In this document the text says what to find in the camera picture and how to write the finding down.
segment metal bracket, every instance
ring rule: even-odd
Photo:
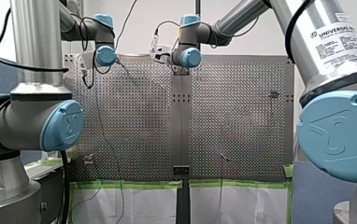
[[[279,93],[278,93],[278,91],[271,91],[271,92],[269,92],[269,95],[268,95],[270,98],[273,98],[273,99],[276,99],[276,98],[278,98],[278,96],[279,96]]]
[[[190,75],[190,69],[185,68],[185,67],[181,67],[181,66],[175,66],[172,65],[172,72],[173,75],[175,76],[189,76]]]
[[[190,166],[174,166],[173,174],[174,175],[189,175],[190,174]]]

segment gray cylinder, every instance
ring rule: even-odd
[[[11,0],[18,64],[63,68],[59,1]],[[18,70],[19,85],[11,94],[67,94],[62,72]]]
[[[284,34],[303,0],[272,0]],[[316,0],[299,18],[292,52],[306,90],[301,104],[357,83],[357,33],[336,0]]]

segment green tape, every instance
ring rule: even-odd
[[[160,181],[160,182],[134,182],[134,181],[119,181],[119,180],[102,180],[102,189],[181,189],[181,181]],[[72,182],[71,189],[99,189],[99,181],[90,182]]]
[[[288,182],[288,192],[287,192],[287,224],[292,223],[292,198],[293,198],[293,183]]]
[[[288,189],[287,183],[269,183],[269,182],[259,182],[259,181],[247,181],[247,180],[226,180],[222,181],[223,186],[229,187],[242,187],[242,188],[252,188],[252,189]],[[209,188],[219,188],[221,186],[221,181],[219,179],[209,179],[209,180],[190,180],[190,188],[192,189],[209,189]]]
[[[50,159],[47,161],[44,161],[42,164],[38,163],[37,161],[34,161],[32,163],[28,163],[27,165],[25,165],[25,167],[31,167],[34,165],[38,165],[38,166],[56,166],[56,165],[63,165],[62,163],[62,159]]]
[[[44,161],[41,165],[42,166],[56,166],[56,165],[63,165],[62,159],[52,159]]]
[[[294,165],[284,165],[284,174],[286,175],[286,178],[292,178],[293,177],[293,172],[294,172]]]

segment universal robots arm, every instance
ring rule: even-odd
[[[0,223],[40,223],[39,185],[29,181],[20,151],[64,151],[75,145],[84,122],[82,106],[64,86],[62,38],[94,40],[94,63],[111,66],[115,36],[111,17],[76,20],[58,0],[11,0],[4,32],[9,16],[17,62],[0,62],[20,69],[18,86],[0,97]]]

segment gray panel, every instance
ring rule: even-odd
[[[86,113],[79,140],[78,159],[73,162],[76,180],[119,178],[114,149],[122,176],[132,180],[173,179],[171,146],[171,71],[150,59],[122,58],[129,71],[114,65],[105,75],[97,74],[95,88],[87,90],[76,65],[75,98]],[[91,82],[92,71],[88,70]],[[104,141],[95,99],[97,91],[106,137]],[[84,157],[93,154],[93,165]]]
[[[287,62],[285,57],[203,58],[193,71],[190,178],[284,179],[293,142],[293,87],[286,88],[287,81],[293,83],[293,65]],[[278,98],[270,97],[271,91]],[[289,146],[285,133],[292,133]]]
[[[95,91],[124,179],[171,180],[175,165],[190,165],[190,178],[284,178],[293,142],[293,65],[285,57],[204,56],[190,76],[172,76],[170,67],[148,57],[122,62],[130,74],[114,65],[96,76],[96,89],[87,90],[78,59],[66,56],[75,71],[67,84],[86,112],[72,162],[75,180],[119,178]],[[90,82],[92,72],[87,74]],[[269,96],[274,91],[278,98]],[[221,154],[232,161],[222,161]],[[86,164],[91,155],[94,162]]]

